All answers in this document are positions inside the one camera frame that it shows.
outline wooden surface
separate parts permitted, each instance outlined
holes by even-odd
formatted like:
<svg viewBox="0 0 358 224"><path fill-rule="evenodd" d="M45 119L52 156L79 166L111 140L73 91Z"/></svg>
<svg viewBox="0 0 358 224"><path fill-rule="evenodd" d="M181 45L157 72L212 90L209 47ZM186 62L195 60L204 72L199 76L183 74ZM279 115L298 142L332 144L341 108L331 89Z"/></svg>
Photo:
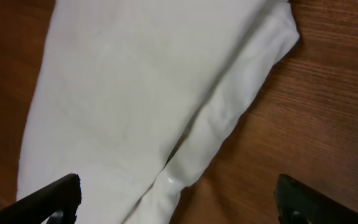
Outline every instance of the wooden surface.
<svg viewBox="0 0 358 224"><path fill-rule="evenodd" d="M287 173L358 212L358 0L292 1L301 33L202 178L179 223L278 223ZM51 0L0 0L0 208L14 202Z"/></svg>

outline white garment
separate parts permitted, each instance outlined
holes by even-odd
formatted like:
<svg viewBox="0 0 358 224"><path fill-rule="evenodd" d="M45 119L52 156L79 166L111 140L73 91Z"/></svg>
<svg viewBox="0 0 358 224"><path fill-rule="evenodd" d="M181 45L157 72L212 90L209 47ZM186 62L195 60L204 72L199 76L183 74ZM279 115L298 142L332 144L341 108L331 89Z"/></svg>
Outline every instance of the white garment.
<svg viewBox="0 0 358 224"><path fill-rule="evenodd" d="M73 172L83 194L77 223L122 223L141 196L126 223L168 223L180 190L297 39L290 5L279 0L58 0L17 199Z"/></svg>

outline black object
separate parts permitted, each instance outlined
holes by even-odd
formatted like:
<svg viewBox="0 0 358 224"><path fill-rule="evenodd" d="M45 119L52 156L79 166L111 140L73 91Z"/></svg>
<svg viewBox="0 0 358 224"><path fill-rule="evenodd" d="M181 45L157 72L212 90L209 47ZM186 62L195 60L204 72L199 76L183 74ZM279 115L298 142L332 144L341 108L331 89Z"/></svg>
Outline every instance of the black object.
<svg viewBox="0 0 358 224"><path fill-rule="evenodd" d="M1 210L0 224L74 224L80 203L80 178L68 174Z"/></svg>
<svg viewBox="0 0 358 224"><path fill-rule="evenodd" d="M280 174L275 201L281 224L358 224L358 213Z"/></svg>

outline white cloth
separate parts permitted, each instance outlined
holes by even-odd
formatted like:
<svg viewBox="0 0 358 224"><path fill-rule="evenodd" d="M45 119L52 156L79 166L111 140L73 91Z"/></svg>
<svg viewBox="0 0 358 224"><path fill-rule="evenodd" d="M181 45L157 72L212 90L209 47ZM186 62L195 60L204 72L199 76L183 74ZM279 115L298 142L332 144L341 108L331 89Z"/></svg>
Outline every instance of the white cloth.
<svg viewBox="0 0 358 224"><path fill-rule="evenodd" d="M83 193L77 223L122 223L142 196L125 222L168 223L180 190L200 177L297 39L290 5L278 0L58 0L17 199L73 172Z"/></svg>

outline white fabric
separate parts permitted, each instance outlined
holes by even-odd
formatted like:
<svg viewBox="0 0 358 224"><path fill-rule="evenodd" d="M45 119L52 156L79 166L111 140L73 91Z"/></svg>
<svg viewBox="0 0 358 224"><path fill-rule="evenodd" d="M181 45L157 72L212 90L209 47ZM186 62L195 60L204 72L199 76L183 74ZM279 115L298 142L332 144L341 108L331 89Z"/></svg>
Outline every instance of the white fabric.
<svg viewBox="0 0 358 224"><path fill-rule="evenodd" d="M58 0L22 142L17 199L73 172L83 193L77 223L122 223L141 196L126 223L168 223L180 190L200 177L297 39L283 1Z"/></svg>

